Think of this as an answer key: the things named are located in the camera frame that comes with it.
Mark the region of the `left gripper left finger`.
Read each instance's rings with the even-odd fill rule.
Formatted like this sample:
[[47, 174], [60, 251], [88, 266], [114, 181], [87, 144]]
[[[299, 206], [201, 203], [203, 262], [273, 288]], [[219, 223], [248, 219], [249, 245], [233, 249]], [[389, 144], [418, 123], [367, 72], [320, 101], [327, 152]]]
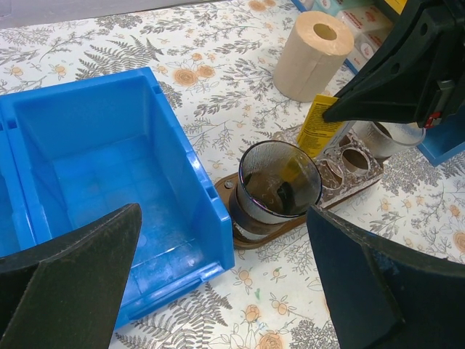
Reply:
[[142, 225], [127, 204], [1, 259], [2, 348], [108, 348]]

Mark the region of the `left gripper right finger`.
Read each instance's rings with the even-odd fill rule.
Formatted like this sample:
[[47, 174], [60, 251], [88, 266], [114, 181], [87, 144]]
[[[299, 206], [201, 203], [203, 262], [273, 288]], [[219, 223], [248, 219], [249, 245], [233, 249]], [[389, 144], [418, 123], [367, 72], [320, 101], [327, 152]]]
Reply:
[[464, 265], [316, 206], [307, 230], [341, 348], [464, 347]]

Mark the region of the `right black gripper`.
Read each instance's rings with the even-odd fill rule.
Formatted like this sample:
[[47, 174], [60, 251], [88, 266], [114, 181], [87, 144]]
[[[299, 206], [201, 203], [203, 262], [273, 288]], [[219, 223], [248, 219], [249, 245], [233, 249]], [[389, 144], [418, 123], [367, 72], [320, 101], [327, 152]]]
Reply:
[[464, 108], [464, 2], [408, 1], [363, 69], [323, 118], [432, 128]]

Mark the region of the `clear glass cup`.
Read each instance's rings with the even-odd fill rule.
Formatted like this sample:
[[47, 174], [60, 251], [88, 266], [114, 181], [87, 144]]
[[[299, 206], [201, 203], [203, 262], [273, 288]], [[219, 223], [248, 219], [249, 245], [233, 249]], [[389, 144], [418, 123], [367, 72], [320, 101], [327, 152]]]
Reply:
[[395, 124], [380, 121], [357, 121], [353, 132], [378, 160], [385, 160], [401, 151], [421, 144], [425, 128], [417, 123]]

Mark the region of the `clear acrylic holder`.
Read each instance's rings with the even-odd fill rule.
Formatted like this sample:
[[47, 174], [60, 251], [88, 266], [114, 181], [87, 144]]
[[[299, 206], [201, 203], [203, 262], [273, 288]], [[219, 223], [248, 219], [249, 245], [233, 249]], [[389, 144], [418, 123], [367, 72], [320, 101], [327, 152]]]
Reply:
[[377, 183], [383, 165], [352, 131], [315, 159], [323, 191], [318, 206], [329, 209]]

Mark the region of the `yellow toothpaste tube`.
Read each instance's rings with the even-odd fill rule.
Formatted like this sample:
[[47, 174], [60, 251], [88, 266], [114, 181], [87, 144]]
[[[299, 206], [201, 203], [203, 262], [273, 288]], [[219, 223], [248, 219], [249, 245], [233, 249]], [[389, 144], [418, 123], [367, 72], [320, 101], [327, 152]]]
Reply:
[[324, 151], [325, 147], [329, 146], [330, 141], [342, 127], [343, 123], [341, 121], [328, 123], [323, 120], [323, 114], [337, 100], [337, 97], [316, 95], [303, 125], [298, 129], [297, 135], [293, 136], [294, 129], [281, 132], [281, 135], [284, 136], [282, 141], [298, 147], [315, 161], [315, 165], [318, 164], [316, 162], [317, 156]]

